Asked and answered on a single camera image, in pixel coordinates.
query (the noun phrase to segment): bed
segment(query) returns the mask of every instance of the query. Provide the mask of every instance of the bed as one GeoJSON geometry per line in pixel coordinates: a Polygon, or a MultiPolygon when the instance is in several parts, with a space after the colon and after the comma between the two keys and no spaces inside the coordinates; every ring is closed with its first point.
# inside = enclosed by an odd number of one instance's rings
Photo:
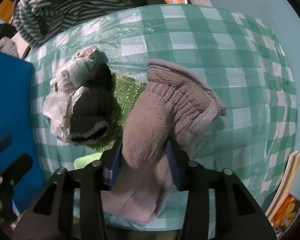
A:
{"type": "MultiPolygon", "coordinates": [[[[31,125],[45,179],[61,166],[73,170],[76,158],[94,153],[58,141],[42,116],[52,74],[90,45],[104,52],[113,72],[135,79],[146,81],[147,59],[161,58],[206,80],[226,103],[228,115],[208,127],[194,160],[208,169],[233,169],[260,205],[278,187],[297,123],[296,91],[285,54],[261,20],[199,5],[153,5],[109,14],[59,34],[27,57],[34,65],[31,125]]],[[[211,231],[213,200],[211,192],[211,231]]],[[[105,219],[110,226],[133,230],[180,229],[186,202],[187,192],[175,190],[158,219],[147,225],[107,213],[105,219]]]]}

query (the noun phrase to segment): green checkered blanket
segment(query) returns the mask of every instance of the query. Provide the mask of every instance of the green checkered blanket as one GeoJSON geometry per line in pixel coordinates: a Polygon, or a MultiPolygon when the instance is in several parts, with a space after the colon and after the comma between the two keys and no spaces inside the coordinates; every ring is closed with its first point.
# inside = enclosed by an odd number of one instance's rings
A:
{"type": "MultiPolygon", "coordinates": [[[[92,153],[58,141],[42,116],[52,74],[90,45],[104,52],[113,72],[146,81],[147,59],[161,58],[206,80],[227,104],[228,115],[208,127],[194,159],[208,169],[233,169],[260,205],[277,188],[293,150],[297,121],[296,91],[284,52],[261,20],[197,5],[145,6],[109,14],[59,34],[27,58],[34,64],[33,137],[46,179],[60,166],[72,170],[76,158],[92,153]]],[[[213,193],[210,200],[212,230],[213,193]]],[[[136,230],[177,229],[186,202],[187,192],[174,191],[158,219],[148,225],[107,213],[105,219],[109,225],[136,230]]]]}

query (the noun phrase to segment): gray fleece fabric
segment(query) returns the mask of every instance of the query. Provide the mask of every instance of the gray fleece fabric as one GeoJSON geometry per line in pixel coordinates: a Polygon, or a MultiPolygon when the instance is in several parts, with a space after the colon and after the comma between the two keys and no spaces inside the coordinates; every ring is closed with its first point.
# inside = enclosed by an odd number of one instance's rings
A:
{"type": "Polygon", "coordinates": [[[164,151],[167,137],[191,158],[204,128],[226,115],[208,84],[178,64],[151,59],[147,79],[123,130],[119,178],[112,191],[102,192],[104,211],[143,224],[157,218],[174,188],[164,151]]]}
{"type": "Polygon", "coordinates": [[[0,52],[19,58],[16,44],[8,37],[0,40],[0,52]]]}

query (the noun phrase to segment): blue board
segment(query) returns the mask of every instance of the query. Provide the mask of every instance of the blue board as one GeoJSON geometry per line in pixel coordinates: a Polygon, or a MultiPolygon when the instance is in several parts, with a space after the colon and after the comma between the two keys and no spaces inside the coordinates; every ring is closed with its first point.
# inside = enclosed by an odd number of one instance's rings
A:
{"type": "Polygon", "coordinates": [[[14,186],[13,201],[20,212],[44,185],[30,126],[32,68],[31,63],[0,53],[0,136],[6,133],[12,136],[12,145],[0,153],[0,172],[21,153],[33,159],[30,171],[14,186]]]}

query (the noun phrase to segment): green tinsel fabric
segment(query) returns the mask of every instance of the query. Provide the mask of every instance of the green tinsel fabric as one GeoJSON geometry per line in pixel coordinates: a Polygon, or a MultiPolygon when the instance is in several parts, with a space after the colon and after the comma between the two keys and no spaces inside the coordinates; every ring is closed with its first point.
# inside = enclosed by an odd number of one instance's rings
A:
{"type": "Polygon", "coordinates": [[[112,75],[114,107],[109,119],[109,134],[100,142],[89,147],[96,152],[111,149],[115,140],[122,135],[123,126],[139,95],[145,91],[146,83],[121,74],[112,75]]]}

